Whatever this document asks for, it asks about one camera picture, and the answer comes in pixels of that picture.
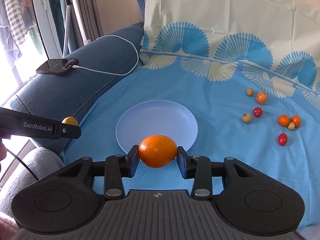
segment fuzzy gray fabric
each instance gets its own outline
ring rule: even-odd
[[[36,148],[32,150],[23,158],[23,162],[39,179],[43,179],[64,167],[59,156],[46,148]],[[13,217],[11,211],[11,202],[13,198],[18,192],[34,182],[36,182],[36,179],[21,163],[19,163],[0,191],[0,212]]]

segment metal screw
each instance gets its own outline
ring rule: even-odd
[[[199,188],[195,190],[195,195],[198,197],[207,197],[210,195],[210,191],[205,188]]]
[[[107,190],[106,194],[109,197],[119,197],[122,194],[122,191],[117,188],[111,188]]]

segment blue sofa armrest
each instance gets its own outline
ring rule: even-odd
[[[140,50],[143,37],[142,24],[118,30],[117,35],[131,41]],[[127,73],[137,62],[137,54],[127,41],[116,37],[101,37],[69,54],[67,58],[79,59],[79,66],[111,72]],[[9,102],[11,109],[62,121],[74,116],[78,123],[94,102],[123,76],[95,73],[84,69],[72,69],[63,76],[38,75]],[[59,153],[70,139],[33,141]]]

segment blue plate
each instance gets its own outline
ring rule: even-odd
[[[151,135],[165,135],[187,151],[198,135],[198,124],[184,106],[166,100],[153,100],[137,104],[119,119],[116,139],[128,153],[133,145]]]

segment ribbed gray surface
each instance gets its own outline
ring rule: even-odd
[[[207,201],[191,199],[185,190],[140,191],[106,202],[86,226],[61,235],[21,230],[13,240],[299,240],[296,233],[260,237],[226,225]]]

